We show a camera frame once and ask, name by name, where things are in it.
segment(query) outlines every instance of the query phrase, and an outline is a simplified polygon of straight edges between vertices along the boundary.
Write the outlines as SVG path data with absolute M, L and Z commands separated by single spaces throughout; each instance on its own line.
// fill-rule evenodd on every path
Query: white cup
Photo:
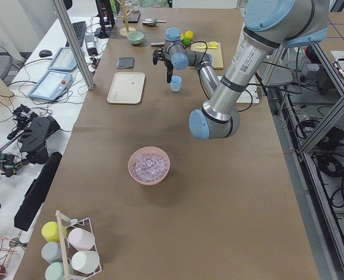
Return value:
M 89 251 L 95 244 L 95 236 L 87 230 L 76 228 L 69 233 L 68 242 L 77 251 Z
M 49 264 L 55 262 L 62 262 L 60 243 L 48 242 L 46 243 L 41 252 L 42 258 Z
M 71 265 L 79 272 L 93 273 L 99 266 L 99 254 L 96 251 L 79 251 L 73 255 Z

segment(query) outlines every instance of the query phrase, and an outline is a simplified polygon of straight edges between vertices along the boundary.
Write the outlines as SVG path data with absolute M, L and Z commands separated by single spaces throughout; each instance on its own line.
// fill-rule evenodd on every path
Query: aluminum pole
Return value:
M 77 36 L 73 30 L 71 21 L 68 16 L 67 9 L 62 0 L 53 0 L 54 8 L 59 18 L 60 25 L 64 34 L 69 42 L 74 58 L 76 59 L 79 70 L 81 71 L 82 77 L 84 78 L 88 89 L 94 87 L 94 81 L 91 73 L 87 67 L 85 57 L 82 53 L 81 46 L 78 43 Z

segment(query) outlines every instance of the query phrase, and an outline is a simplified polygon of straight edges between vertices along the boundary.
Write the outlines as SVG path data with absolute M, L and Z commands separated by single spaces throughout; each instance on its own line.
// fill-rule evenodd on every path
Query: green bowl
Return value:
M 127 38 L 129 39 L 129 41 L 133 45 L 138 45 L 138 44 L 142 43 L 143 38 L 144 38 L 144 34 L 142 32 L 139 32 L 139 31 L 134 31 L 134 32 L 129 33 L 127 35 Z

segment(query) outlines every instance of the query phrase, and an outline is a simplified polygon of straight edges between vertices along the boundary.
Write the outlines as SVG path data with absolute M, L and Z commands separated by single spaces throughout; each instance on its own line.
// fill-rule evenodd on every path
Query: brown paper tabletop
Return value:
M 167 23 L 146 27 L 144 18 Z M 123 26 L 112 31 L 15 279 L 43 279 L 40 230 L 57 209 L 91 218 L 103 266 L 93 280 L 319 279 L 266 100 L 241 113 L 233 137 L 198 141 L 188 127 L 205 100 L 195 70 L 175 71 L 183 81 L 172 93 L 165 66 L 152 64 L 150 43 L 178 27 L 193 30 L 195 40 L 219 41 L 227 67 L 240 12 L 142 9 L 139 24 L 131 24 L 145 34 L 137 47 L 119 36 Z M 118 57 L 130 56 L 134 69 L 116 69 Z M 140 104 L 106 101 L 118 71 L 146 74 Z M 155 186 L 139 185 L 127 170 L 144 146 L 162 148 L 171 160 Z

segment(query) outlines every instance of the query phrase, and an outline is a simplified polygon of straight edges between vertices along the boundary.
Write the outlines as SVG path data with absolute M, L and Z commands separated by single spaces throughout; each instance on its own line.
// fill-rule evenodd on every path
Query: pink bowl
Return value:
M 135 166 L 135 164 L 137 163 L 137 159 L 136 159 L 136 155 L 137 154 L 145 154 L 145 153 L 150 153 L 150 154 L 156 154 L 156 155 L 159 155 L 159 156 L 162 156 L 163 158 L 166 159 L 167 163 L 168 163 L 168 168 L 166 170 L 166 173 L 157 181 L 154 181 L 154 182 L 143 182 L 143 181 L 140 181 L 139 179 L 137 179 L 134 175 L 134 171 L 133 171 L 133 167 Z M 138 183 L 142 184 L 142 185 L 146 185 L 146 186 L 152 186 L 152 185 L 156 185 L 158 183 L 160 183 L 162 180 L 164 180 L 164 178 L 166 177 L 166 175 L 168 174 L 169 172 L 169 168 L 171 166 L 171 161 L 169 160 L 169 157 L 168 155 L 160 148 L 157 148 L 157 147 L 143 147 L 139 150 L 137 150 L 136 152 L 134 152 L 132 154 L 132 156 L 130 157 L 129 159 L 129 162 L 128 162 L 128 165 L 127 165 L 127 168 L 129 170 L 129 173 L 130 173 L 130 176 L 135 180 L 137 181 Z

